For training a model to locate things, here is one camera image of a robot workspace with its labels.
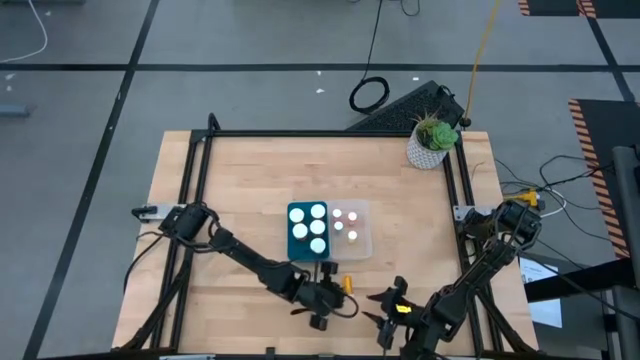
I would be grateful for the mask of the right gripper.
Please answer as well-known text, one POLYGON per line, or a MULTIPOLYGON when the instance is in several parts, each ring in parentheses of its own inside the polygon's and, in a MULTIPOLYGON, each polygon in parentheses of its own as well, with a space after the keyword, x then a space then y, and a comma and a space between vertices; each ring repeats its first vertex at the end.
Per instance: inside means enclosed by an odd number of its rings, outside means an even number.
MULTIPOLYGON (((393 285, 388 287, 385 291, 368 295, 367 298, 369 300, 398 300, 402 298, 406 294, 406 280, 404 277, 395 277, 393 281, 393 285)), ((376 338, 376 342, 383 349, 391 349, 394 339, 394 334, 396 331, 396 324, 399 326, 409 326, 409 327, 417 327, 420 319, 425 311, 424 306, 417 305, 407 300, 400 300, 399 302, 394 302, 391 305, 388 305, 386 308, 386 312, 388 318, 383 318, 378 315, 374 315, 370 312, 363 311, 363 314, 372 320, 376 328, 378 329, 378 335, 376 338), (412 311, 407 314, 398 313, 395 309, 395 306, 406 305, 412 308, 412 311)))

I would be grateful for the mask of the black aluminium table frame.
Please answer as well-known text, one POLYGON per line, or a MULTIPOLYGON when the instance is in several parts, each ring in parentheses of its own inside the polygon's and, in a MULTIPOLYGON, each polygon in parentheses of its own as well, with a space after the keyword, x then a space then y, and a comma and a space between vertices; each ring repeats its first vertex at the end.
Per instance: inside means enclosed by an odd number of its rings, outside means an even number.
MULTIPOLYGON (((205 179, 184 177, 199 162, 197 132, 163 135, 148 199, 174 204, 201 195, 222 224, 266 257, 286 255, 286 207, 293 200, 364 199, 373 217, 373 255, 341 265, 357 301, 402 275, 409 295, 425 302, 460 273, 447 184, 457 170, 420 171, 406 158, 406 133, 223 130, 212 142, 205 179)), ((325 331, 270 294, 248 270, 217 254, 193 261, 179 348, 218 356, 382 355, 376 327, 364 315, 331 318, 325 331)))

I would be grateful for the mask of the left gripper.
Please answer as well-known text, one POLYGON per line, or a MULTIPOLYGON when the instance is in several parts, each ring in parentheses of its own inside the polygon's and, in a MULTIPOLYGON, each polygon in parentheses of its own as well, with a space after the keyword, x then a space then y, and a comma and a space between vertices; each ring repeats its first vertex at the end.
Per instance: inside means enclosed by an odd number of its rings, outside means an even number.
POLYGON ((342 288, 332 278, 338 271, 338 264, 331 261, 320 263, 321 279, 319 283, 304 281, 296 291, 293 302, 298 302, 301 308, 294 309, 293 315, 311 311, 309 326, 315 330, 326 330, 328 319, 320 315, 328 315, 344 305, 345 295, 342 288))

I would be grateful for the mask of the blue plastic bin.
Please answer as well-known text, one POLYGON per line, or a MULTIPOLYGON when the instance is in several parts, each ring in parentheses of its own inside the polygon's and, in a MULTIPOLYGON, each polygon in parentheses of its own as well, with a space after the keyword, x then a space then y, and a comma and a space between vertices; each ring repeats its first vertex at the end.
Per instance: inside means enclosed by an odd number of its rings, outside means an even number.
POLYGON ((301 262, 313 262, 316 260, 324 260, 324 259, 328 259, 330 256, 330 235, 329 235, 329 218, 328 218, 328 205, 326 202, 323 201, 303 201, 303 202, 291 202, 288 204, 287 206, 287 211, 286 211, 286 215, 287 215, 287 244, 286 244, 286 249, 287 249, 287 256, 290 260, 294 260, 294 261, 301 261, 301 262), (316 204, 316 203, 323 203, 326 205, 327 208, 327 212, 326 212, 326 216, 323 219, 325 223, 326 223, 326 232, 324 233, 323 236, 314 236, 311 231, 309 230, 309 225, 314 219, 311 214, 310 214, 310 209, 311 207, 316 204), (305 218, 304 220, 301 222, 303 224, 305 224, 309 230, 308 236, 306 238, 305 241, 298 241, 295 240, 293 235, 292 235, 292 227, 295 225, 294 223, 292 223, 289 220, 289 211, 292 208, 301 208, 304 212, 305 212, 305 218), (316 238, 316 237, 320 237, 323 238, 326 242, 326 250, 322 253, 322 254, 315 254, 311 251, 310 247, 309 247, 309 243, 312 239, 316 238))

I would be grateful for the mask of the white paper sheet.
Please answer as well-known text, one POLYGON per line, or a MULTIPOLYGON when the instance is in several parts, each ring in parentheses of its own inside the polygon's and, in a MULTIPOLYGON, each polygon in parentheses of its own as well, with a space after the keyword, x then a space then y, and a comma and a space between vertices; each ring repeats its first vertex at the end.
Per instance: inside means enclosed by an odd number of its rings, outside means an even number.
MULTIPOLYGON (((519 259, 519 267, 524 284, 555 276, 558 270, 557 267, 543 266, 523 257, 519 259)), ((529 310, 534 323, 555 328, 563 327, 561 301, 559 299, 530 302, 529 310)))

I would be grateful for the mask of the black yellow hazard mat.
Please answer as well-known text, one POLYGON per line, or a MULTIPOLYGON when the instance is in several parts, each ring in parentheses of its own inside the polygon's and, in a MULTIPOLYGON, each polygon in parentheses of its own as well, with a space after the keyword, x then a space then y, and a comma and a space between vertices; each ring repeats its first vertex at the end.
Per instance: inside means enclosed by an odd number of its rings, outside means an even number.
POLYGON ((517 0, 524 16, 640 19, 640 0, 517 0))
POLYGON ((613 148, 640 144, 640 104, 570 99, 568 108, 587 162, 608 239, 618 258, 631 255, 625 233, 622 199, 613 164, 613 148))

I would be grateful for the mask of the green succulent plant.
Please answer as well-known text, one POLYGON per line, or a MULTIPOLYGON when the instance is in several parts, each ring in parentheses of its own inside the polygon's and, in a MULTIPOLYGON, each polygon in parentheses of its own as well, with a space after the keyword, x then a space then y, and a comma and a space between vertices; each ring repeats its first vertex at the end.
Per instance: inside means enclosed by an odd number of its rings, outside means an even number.
POLYGON ((449 151, 459 139, 458 133, 436 114, 425 113, 414 118, 417 141, 430 151, 449 151))

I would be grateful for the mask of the yellow plug connector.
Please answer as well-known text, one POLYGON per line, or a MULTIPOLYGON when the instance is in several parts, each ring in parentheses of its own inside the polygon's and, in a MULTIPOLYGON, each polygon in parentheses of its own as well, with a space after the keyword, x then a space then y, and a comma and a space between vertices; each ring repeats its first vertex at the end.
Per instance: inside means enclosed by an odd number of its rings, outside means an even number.
POLYGON ((506 195, 505 198, 527 203, 531 207, 534 207, 538 210, 543 210, 545 208, 545 202, 541 199, 541 195, 534 189, 526 190, 516 194, 506 195))

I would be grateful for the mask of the black keyboard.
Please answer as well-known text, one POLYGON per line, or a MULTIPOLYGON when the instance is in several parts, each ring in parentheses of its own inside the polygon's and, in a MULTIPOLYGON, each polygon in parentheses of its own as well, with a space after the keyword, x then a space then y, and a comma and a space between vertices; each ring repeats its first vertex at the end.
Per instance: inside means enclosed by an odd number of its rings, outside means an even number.
POLYGON ((349 131, 409 131, 425 116, 434 116, 455 128, 464 109, 448 87, 431 80, 389 105, 376 110, 349 131))

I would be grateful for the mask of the white patterned plant pot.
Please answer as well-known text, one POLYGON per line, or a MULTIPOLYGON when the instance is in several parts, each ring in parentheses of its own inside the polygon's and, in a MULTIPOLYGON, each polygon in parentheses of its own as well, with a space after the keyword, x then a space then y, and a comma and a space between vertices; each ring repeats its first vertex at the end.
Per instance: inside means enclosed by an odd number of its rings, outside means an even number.
POLYGON ((434 151, 425 148, 418 140, 417 131, 413 130, 407 144, 407 158, 409 163, 421 170, 429 170, 437 167, 449 151, 434 151))

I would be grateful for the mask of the clear plastic bin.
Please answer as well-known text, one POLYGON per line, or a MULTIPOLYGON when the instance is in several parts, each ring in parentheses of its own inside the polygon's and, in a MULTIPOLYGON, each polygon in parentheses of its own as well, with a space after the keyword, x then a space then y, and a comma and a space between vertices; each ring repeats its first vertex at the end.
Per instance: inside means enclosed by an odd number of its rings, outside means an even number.
POLYGON ((364 260, 372 256, 373 243, 371 236, 371 214, 369 202, 361 199, 328 200, 330 257, 338 261, 364 260), (332 218, 332 211, 341 209, 344 229, 340 232, 334 230, 336 221, 332 218), (358 220, 354 226, 348 224, 347 215, 356 212, 358 220), (353 245, 348 243, 348 232, 356 231, 358 238, 353 245))

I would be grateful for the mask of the grey post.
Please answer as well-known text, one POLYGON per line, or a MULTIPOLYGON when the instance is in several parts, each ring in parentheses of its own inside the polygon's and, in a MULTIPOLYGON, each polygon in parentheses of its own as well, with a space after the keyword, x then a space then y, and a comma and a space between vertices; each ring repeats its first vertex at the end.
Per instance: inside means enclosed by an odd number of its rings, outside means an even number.
POLYGON ((630 280, 613 289, 615 302, 637 317, 618 315, 618 335, 623 360, 640 360, 640 149, 617 146, 613 160, 624 218, 624 233, 630 252, 630 280))

